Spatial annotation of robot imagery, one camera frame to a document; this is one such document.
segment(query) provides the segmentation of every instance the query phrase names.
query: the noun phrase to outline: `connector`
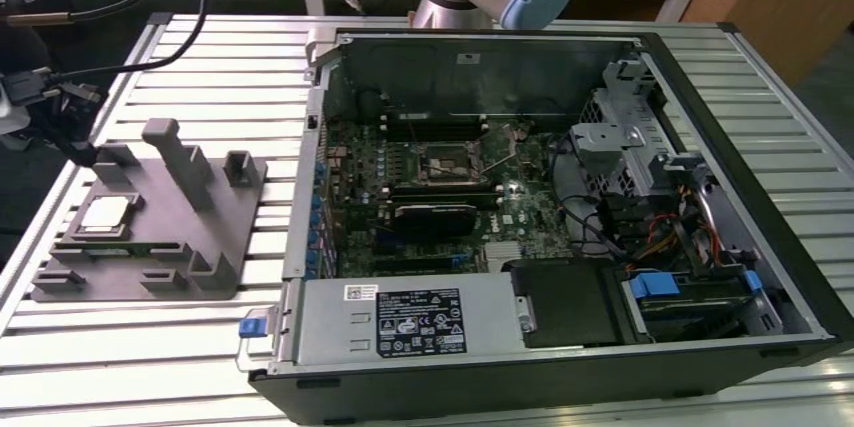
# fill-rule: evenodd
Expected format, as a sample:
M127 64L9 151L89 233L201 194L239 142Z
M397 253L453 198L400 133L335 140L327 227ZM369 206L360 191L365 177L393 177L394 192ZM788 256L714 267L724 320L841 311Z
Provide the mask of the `connector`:
M50 69L43 68L0 78L13 105L25 107L62 94L61 89L49 89L50 73Z
M348 5L353 7L357 12L360 12L360 15L368 15L365 13L365 8L362 7L362 2L360 2L360 0L345 0L345 2L348 2Z

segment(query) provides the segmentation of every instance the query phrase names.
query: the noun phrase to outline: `white table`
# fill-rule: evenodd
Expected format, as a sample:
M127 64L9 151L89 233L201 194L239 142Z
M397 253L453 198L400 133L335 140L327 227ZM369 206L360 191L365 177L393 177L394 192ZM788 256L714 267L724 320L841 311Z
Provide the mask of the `white table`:
M194 25L146 28L129 62L162 58ZM166 69L123 75L97 127L99 142L139 141L150 117L182 121L209 157L247 149L270 160L242 291L229 301L58 303L27 298L70 212L95 176L67 165L0 276L0 417L5 427L291 426L235 366L238 321L279 299L293 180L315 26L402 27L404 19L213 16L198 45ZM556 29L660 33L849 308L854 306L854 165L738 34L716 25L561 22ZM684 142L694 143L673 119ZM269 339L250 352L270 354ZM713 396L537 409L392 426L718 427L852 425L851 356L783 369Z

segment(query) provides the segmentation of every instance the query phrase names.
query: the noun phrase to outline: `white label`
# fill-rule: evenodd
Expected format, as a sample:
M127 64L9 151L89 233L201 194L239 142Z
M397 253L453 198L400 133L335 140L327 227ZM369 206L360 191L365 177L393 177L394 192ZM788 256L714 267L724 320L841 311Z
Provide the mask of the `white label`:
M481 54L457 54L457 65L478 65L481 63Z
M429 114L401 114L402 120L428 120L429 118Z
M93 249L85 251L93 257L130 257L131 253L125 249Z
M445 340L445 344L460 344L466 340L466 337L464 337L462 335L446 335L445 337L440 338Z
M374 300L380 285L346 285L345 300Z

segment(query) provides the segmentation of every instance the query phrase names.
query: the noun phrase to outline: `blue latch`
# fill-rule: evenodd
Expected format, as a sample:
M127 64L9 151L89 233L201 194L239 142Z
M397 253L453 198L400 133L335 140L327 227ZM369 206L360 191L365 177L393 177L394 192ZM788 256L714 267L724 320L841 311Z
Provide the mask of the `blue latch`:
M669 272L645 272L629 281L636 299L661 295L680 295L677 279Z
M748 281L748 287L750 287L750 291L754 294L762 290L762 279L760 279L760 274L757 274L756 271L745 271L745 280Z
M241 320L241 327L238 333L242 339L255 339L259 337L267 337L267 319L251 318Z

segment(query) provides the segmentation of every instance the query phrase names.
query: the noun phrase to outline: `sticker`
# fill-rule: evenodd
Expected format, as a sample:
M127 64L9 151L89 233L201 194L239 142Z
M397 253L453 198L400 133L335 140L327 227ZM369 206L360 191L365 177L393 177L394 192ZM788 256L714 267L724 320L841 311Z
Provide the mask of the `sticker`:
M377 293L381 357L466 353L460 289Z
M374 300L380 285L346 285L345 300Z
M91 249L85 251L93 257L130 257L131 253L125 249Z
M457 65L478 65L481 54L457 54Z

